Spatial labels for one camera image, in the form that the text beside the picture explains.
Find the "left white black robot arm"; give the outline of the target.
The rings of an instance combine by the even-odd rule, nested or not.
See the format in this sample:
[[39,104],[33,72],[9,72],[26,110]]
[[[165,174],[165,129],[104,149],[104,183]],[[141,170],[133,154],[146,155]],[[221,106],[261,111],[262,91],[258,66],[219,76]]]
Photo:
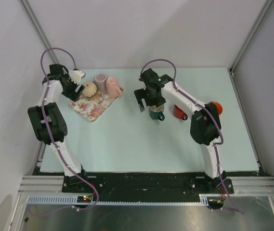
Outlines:
[[64,175],[68,178],[75,177],[73,187],[84,192],[89,188],[90,181],[86,178],[86,172],[82,164],[70,151],[66,136],[67,124],[57,105],[60,95],[73,102],[79,100],[84,86],[80,84],[85,73],[74,69],[69,73],[61,64],[51,64],[50,73],[43,79],[43,92],[37,105],[28,108],[27,113],[36,135],[36,138],[49,146],[58,156],[64,169]]

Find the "orange mug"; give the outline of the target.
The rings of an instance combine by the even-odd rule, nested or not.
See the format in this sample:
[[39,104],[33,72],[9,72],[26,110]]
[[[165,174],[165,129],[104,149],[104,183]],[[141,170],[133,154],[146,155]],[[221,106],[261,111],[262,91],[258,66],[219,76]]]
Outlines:
[[218,102],[212,102],[212,103],[216,106],[218,115],[221,115],[222,112],[223,112],[222,105],[220,103],[218,103]]

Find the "red mug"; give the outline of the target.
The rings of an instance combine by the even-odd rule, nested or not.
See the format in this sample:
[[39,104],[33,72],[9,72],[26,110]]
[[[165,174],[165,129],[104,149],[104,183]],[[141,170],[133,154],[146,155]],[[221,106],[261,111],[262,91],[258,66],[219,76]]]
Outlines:
[[173,115],[177,119],[181,119],[184,121],[188,119],[188,115],[182,109],[180,109],[177,105],[175,105],[173,108]]

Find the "cream beige mug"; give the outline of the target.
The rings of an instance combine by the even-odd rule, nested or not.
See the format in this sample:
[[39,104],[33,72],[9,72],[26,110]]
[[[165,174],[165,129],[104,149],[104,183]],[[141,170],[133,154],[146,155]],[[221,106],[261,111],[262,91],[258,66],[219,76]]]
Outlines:
[[97,96],[98,89],[97,89],[97,86],[94,82],[86,81],[82,85],[84,87],[84,89],[82,91],[82,95],[87,100],[92,100]]

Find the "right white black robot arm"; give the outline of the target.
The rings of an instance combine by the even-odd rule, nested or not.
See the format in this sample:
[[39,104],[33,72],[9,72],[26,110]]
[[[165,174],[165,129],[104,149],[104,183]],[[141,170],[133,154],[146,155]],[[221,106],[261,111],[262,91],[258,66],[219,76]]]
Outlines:
[[142,70],[139,80],[145,87],[135,90],[134,95],[141,112],[146,106],[158,108],[169,101],[190,118],[190,135],[200,144],[205,174],[208,177],[205,187],[209,192],[216,193],[222,188],[223,182],[218,151],[218,145],[223,144],[223,136],[220,112],[216,104],[197,100],[179,87],[174,78],[168,75],[159,76],[151,68]]

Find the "green mug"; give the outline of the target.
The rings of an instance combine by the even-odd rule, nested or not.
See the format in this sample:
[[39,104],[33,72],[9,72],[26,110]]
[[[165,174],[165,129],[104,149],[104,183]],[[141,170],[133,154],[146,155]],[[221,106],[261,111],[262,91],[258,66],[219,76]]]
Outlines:
[[164,121],[165,120],[165,115],[164,115],[164,105],[156,107],[155,105],[149,107],[149,116],[153,120],[159,120],[159,121]]

